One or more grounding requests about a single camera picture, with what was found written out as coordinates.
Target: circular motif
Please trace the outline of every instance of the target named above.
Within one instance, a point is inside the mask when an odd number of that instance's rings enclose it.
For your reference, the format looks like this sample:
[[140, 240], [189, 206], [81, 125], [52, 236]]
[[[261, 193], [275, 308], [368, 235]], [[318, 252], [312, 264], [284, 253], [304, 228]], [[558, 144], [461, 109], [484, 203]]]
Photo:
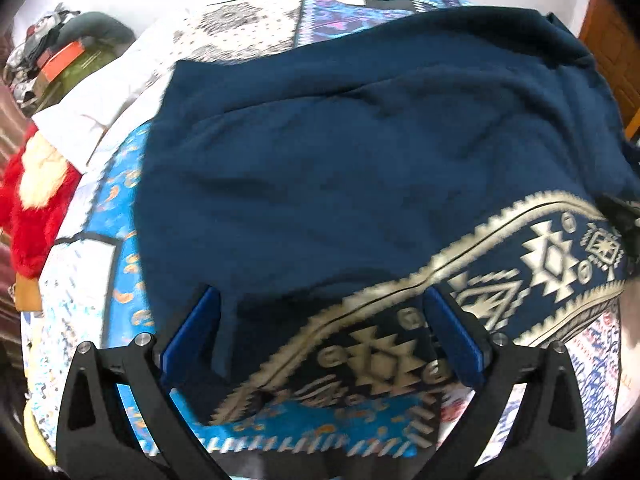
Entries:
[[578, 264], [578, 281], [583, 285], [589, 283], [591, 275], [593, 273], [593, 267], [588, 260], [583, 260]]
[[356, 406], [357, 404], [361, 404], [365, 401], [365, 397], [361, 394], [353, 394], [348, 395], [344, 398], [344, 403], [347, 406]]
[[427, 363], [422, 371], [422, 380], [427, 384], [438, 384], [452, 376], [449, 363], [444, 359], [437, 359]]
[[577, 227], [575, 218], [571, 213], [564, 212], [561, 217], [562, 228], [569, 234], [574, 233]]
[[424, 316], [414, 306], [398, 310], [398, 323], [405, 330], [415, 330], [424, 327]]
[[341, 346], [328, 346], [318, 352], [318, 364], [322, 368], [333, 368], [347, 362], [347, 352]]

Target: metal screw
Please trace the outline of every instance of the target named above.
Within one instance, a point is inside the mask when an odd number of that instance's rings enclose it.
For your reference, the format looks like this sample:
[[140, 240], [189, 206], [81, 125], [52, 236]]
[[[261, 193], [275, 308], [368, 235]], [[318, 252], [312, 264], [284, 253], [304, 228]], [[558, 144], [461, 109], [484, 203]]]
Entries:
[[564, 346], [564, 343], [562, 341], [552, 341], [549, 346], [551, 346], [551, 349], [554, 352], [557, 352], [559, 354], [564, 354], [566, 352], [566, 346]]
[[151, 334], [149, 334], [148, 332], [140, 333], [133, 341], [135, 341], [136, 345], [138, 346], [147, 345], [149, 341], [151, 341]]
[[491, 336], [491, 341], [493, 341], [498, 346], [505, 346], [509, 342], [509, 338], [502, 332], [496, 332]]
[[91, 341], [82, 341], [78, 345], [78, 351], [81, 354], [86, 354], [91, 349]]

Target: patchwork bedspread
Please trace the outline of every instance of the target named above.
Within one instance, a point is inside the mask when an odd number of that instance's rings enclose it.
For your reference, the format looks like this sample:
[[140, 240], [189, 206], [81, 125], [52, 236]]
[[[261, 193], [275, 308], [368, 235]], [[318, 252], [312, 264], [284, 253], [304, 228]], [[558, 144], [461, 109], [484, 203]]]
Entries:
[[[241, 62], [353, 34], [415, 12], [468, 4], [465, 0], [225, 2], [207, 7], [175, 31], [175, 57]], [[41, 343], [31, 354], [30, 320], [25, 318], [23, 322], [24, 350], [33, 385], [33, 412], [53, 449], [60, 397], [76, 345], [92, 340], [103, 347], [120, 346], [140, 332], [154, 330], [131, 215], [150, 118], [141, 118], [140, 126], [126, 136], [108, 132], [98, 146], [40, 280], [44, 322]], [[576, 228], [589, 229], [575, 222], [571, 215], [562, 216], [560, 229], [567, 233]], [[594, 308], [582, 311], [585, 319], [579, 324], [580, 330], [574, 330], [568, 341], [587, 418], [590, 463], [601, 455], [610, 439], [620, 376], [617, 294], [622, 290], [619, 272], [615, 270], [622, 251], [619, 239], [615, 233], [601, 228], [592, 231], [588, 234], [585, 231], [584, 235], [586, 244], [595, 244], [592, 258], [588, 266], [577, 267], [578, 279], [586, 283], [587, 272], [602, 271], [610, 272], [612, 279], [606, 290], [593, 297]], [[488, 312], [496, 312], [496, 308], [504, 311], [506, 297], [509, 301], [516, 299], [509, 296], [507, 275], [470, 277], [470, 280], [475, 281], [460, 285], [471, 291], [473, 285], [483, 283], [497, 287], [482, 297]], [[531, 329], [545, 322], [533, 319]], [[120, 393], [140, 446], [146, 453], [157, 453], [129, 389], [122, 386]], [[514, 389], [483, 461], [499, 452], [522, 393], [521, 388]], [[312, 453], [343, 447], [349, 455], [394, 457], [411, 456], [418, 449], [435, 450], [460, 418], [472, 392], [449, 386], [441, 397], [442, 405], [440, 398], [420, 394], [384, 401], [362, 400], [338, 410], [275, 399], [246, 420], [203, 426], [189, 413], [180, 395], [172, 392], [176, 405], [208, 451], [271, 449]], [[440, 415], [435, 417], [439, 424], [431, 422], [435, 414]]]

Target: dark blue fabric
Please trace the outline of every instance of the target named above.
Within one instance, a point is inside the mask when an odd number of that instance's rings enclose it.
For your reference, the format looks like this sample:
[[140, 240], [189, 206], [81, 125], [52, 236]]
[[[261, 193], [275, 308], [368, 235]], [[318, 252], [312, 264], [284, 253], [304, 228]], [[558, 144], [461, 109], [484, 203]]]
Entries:
[[196, 284], [220, 291], [215, 405], [310, 316], [516, 200], [639, 196], [623, 142], [593, 57], [533, 10], [446, 9], [235, 66], [178, 62], [134, 205], [156, 325]]

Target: red plush toy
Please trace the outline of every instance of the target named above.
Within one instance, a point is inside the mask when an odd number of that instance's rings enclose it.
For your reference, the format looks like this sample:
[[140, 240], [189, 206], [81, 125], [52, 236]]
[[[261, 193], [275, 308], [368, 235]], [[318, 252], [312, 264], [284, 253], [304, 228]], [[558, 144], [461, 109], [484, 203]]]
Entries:
[[80, 177], [30, 123], [0, 187], [0, 226], [12, 237], [12, 264], [24, 277], [42, 272]]

